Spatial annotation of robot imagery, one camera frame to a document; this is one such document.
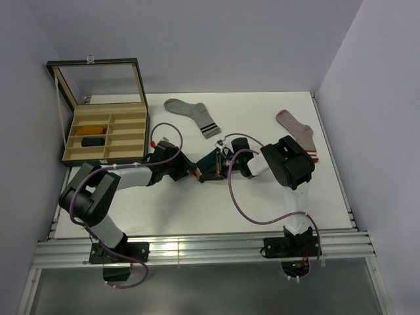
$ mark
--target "striped sock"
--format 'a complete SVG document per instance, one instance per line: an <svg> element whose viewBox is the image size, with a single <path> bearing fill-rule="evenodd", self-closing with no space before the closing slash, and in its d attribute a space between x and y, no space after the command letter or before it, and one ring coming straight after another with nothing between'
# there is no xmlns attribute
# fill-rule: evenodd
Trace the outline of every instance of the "striped sock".
<svg viewBox="0 0 420 315"><path fill-rule="evenodd" d="M163 105L168 112L193 119L206 139L222 132L213 118L211 118L203 103L190 104L182 100L170 98Z"/></svg>
<svg viewBox="0 0 420 315"><path fill-rule="evenodd" d="M308 125L303 125L291 113L287 110L280 110L276 115L277 122L282 125L290 134L295 138L296 142L308 152L314 162L318 162L320 159L316 154L315 143L312 139L314 131Z"/></svg>

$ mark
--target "open box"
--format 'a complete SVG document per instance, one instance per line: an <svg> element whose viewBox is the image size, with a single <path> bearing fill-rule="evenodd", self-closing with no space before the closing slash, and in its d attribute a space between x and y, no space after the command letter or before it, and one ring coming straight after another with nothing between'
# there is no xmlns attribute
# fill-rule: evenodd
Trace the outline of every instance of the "open box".
<svg viewBox="0 0 420 315"><path fill-rule="evenodd" d="M63 164L141 162L147 154L150 117L137 59L88 58L49 61L46 66L73 112ZM124 95L138 98L128 102ZM103 127L104 132L78 135L86 126ZM84 138L102 140L98 146L82 146Z"/></svg>

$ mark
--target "wooden organizer box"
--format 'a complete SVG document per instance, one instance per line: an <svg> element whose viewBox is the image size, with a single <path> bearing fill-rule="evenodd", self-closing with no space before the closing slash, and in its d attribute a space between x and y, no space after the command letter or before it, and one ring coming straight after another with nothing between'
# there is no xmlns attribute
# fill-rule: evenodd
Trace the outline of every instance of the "wooden organizer box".
<svg viewBox="0 0 420 315"><path fill-rule="evenodd" d="M108 95L115 100L113 104L78 104L60 69L68 66L100 66L110 64L129 64L137 80L140 97L135 102L123 102L123 95ZM96 60L94 64L86 61L48 62L52 77L57 79L58 88L73 111L73 121L66 140L62 162L66 166L80 166L84 162L94 165L125 164L141 162L148 149L149 115L146 96L137 60ZM76 132L83 126L97 125L105 128L103 135L78 136ZM103 138L103 146L81 146L83 138Z"/></svg>

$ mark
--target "brown sock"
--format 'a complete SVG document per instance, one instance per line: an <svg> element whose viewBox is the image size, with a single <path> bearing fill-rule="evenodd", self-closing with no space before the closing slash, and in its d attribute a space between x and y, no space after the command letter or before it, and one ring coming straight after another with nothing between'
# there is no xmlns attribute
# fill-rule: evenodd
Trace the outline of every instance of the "brown sock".
<svg viewBox="0 0 420 315"><path fill-rule="evenodd" d="M276 120L295 138L296 142L310 155L314 162L318 162L316 147L312 139L314 131L308 126L299 123L296 118L287 110L280 110L276 115Z"/></svg>

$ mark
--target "wall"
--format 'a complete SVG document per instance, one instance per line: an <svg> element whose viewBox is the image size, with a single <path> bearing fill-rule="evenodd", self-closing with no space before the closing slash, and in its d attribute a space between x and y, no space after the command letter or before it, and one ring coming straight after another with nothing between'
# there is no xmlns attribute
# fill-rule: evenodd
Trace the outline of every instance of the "wall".
<svg viewBox="0 0 420 315"><path fill-rule="evenodd" d="M399 314L420 309L420 2L366 0L318 93L356 220Z"/></svg>
<svg viewBox="0 0 420 315"><path fill-rule="evenodd" d="M64 176L53 81L58 56L23 0L0 1L0 314L14 314Z"/></svg>
<svg viewBox="0 0 420 315"><path fill-rule="evenodd" d="M137 57L147 93L317 91L362 0L26 0L62 59Z"/></svg>

